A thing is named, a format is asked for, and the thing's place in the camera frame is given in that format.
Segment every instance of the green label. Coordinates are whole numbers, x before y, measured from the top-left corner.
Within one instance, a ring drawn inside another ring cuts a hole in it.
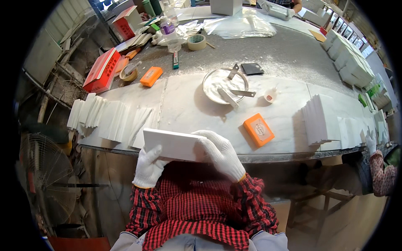
[[[160,28],[156,24],[151,24],[151,27],[154,28],[156,31],[160,30]]]

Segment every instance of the green bottle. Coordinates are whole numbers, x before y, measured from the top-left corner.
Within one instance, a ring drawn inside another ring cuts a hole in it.
[[[144,5],[145,12],[147,12],[148,15],[152,17],[156,16],[154,9],[152,8],[152,5],[150,3],[150,0],[143,0],[142,5]]]

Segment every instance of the sleeve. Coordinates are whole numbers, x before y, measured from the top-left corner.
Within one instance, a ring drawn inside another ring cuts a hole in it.
[[[264,188],[262,179],[246,177],[232,186],[232,195],[245,225],[243,229],[251,237],[263,230],[270,234],[277,233],[279,221],[275,209],[261,196]]]
[[[373,191],[375,196],[388,195],[395,183],[396,168],[392,165],[383,169],[384,158],[382,152],[377,150],[370,157],[371,177],[373,178]]]
[[[157,188],[144,189],[133,186],[131,202],[133,208],[130,211],[130,222],[126,226],[127,232],[141,236],[162,222],[161,198]]]

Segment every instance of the glue bottle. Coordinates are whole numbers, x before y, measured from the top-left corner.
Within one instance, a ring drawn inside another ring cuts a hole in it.
[[[265,92],[264,99],[270,103],[273,103],[276,100],[277,95],[277,88],[273,87]]]

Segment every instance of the label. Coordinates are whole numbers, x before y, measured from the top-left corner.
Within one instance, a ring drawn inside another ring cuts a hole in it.
[[[173,53],[173,63],[178,63],[178,54],[177,54],[177,52]]]
[[[162,26],[160,28],[160,31],[162,32],[163,35],[170,34],[174,31],[174,25],[172,23]]]
[[[150,70],[146,75],[145,78],[148,79],[154,74],[154,70]]]
[[[255,133],[261,141],[264,141],[271,136],[261,119],[251,122],[251,128],[254,128]]]

